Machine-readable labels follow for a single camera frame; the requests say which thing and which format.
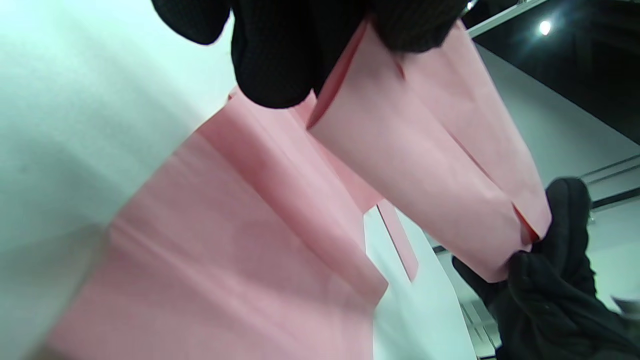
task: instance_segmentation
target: gloved hand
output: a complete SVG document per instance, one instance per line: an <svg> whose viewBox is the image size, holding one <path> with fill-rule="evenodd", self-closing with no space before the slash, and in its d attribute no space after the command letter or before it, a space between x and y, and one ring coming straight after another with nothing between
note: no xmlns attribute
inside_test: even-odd
<svg viewBox="0 0 640 360"><path fill-rule="evenodd" d="M454 268L498 323L500 360L640 359L620 317L596 299L586 255L591 199L578 179L547 188L553 221L531 253L509 261L509 278L488 284L459 259Z"/></svg>
<svg viewBox="0 0 640 360"><path fill-rule="evenodd" d="M236 80L253 102L288 108L319 94L365 15L392 51L439 46L468 0L152 0L176 33L198 44L220 36L230 10Z"/></svg>

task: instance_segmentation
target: finger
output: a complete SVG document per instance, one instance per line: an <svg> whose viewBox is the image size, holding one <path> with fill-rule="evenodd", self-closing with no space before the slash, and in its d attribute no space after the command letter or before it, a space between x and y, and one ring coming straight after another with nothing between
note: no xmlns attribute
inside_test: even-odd
<svg viewBox="0 0 640 360"><path fill-rule="evenodd" d="M460 277L476 292L478 297L483 301L485 306L489 306L498 295L501 289L506 287L506 283L490 284L480 276L478 276L473 270L471 270L466 264L455 256L451 259L453 268L456 269Z"/></svg>
<svg viewBox="0 0 640 360"><path fill-rule="evenodd" d="M552 220L546 237L534 245L533 253L542 253L560 272L568 253L570 234L569 188L565 179L556 179L547 187Z"/></svg>
<svg viewBox="0 0 640 360"><path fill-rule="evenodd" d="M509 290L546 337L568 336L640 349L620 319L599 300L562 280L540 254L519 252L509 262Z"/></svg>
<svg viewBox="0 0 640 360"><path fill-rule="evenodd" d="M527 313L545 338L571 336L578 327L549 297L547 286L557 286L561 281L548 261L540 254L518 252L509 261L509 291L515 302Z"/></svg>
<svg viewBox="0 0 640 360"><path fill-rule="evenodd" d="M442 45L467 0L370 0L380 38L392 51L422 53Z"/></svg>
<svg viewBox="0 0 640 360"><path fill-rule="evenodd" d="M152 0L160 19L184 38L213 44L229 18L226 0Z"/></svg>

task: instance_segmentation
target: hand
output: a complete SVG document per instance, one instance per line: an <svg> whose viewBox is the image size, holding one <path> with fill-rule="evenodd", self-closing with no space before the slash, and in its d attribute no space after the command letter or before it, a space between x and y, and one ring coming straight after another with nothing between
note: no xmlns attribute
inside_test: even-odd
<svg viewBox="0 0 640 360"><path fill-rule="evenodd" d="M639 355L619 317L595 297L586 256L591 208L586 186L578 179L558 179L548 187L547 199L553 215L548 233L531 253L511 258L507 281L488 284L453 259L454 268L498 323L498 359L594 359L607 352L614 360L611 354Z"/></svg>
<svg viewBox="0 0 640 360"><path fill-rule="evenodd" d="M367 14L392 51L439 46L467 0L152 0L176 33L212 44L233 10L236 80L253 102L288 108L324 81Z"/></svg>

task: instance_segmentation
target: pink paper sheet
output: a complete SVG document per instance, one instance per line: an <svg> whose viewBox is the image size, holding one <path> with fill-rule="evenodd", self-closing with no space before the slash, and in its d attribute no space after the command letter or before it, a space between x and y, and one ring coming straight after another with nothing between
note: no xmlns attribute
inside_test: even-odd
<svg viewBox="0 0 640 360"><path fill-rule="evenodd" d="M441 48L402 55L363 22L308 126L487 281L547 231L531 155L460 22Z"/></svg>
<svg viewBox="0 0 640 360"><path fill-rule="evenodd" d="M378 203L378 211L380 212L382 221L385 223L391 241L394 243L406 275L409 277L409 280L415 280L415 276L418 274L418 258L416 258L409 238L404 231L404 227L402 223L400 223L396 207L391 205L389 201L382 200Z"/></svg>
<svg viewBox="0 0 640 360"><path fill-rule="evenodd" d="M234 96L119 212L51 334L71 359L372 358L387 283L291 111Z"/></svg>

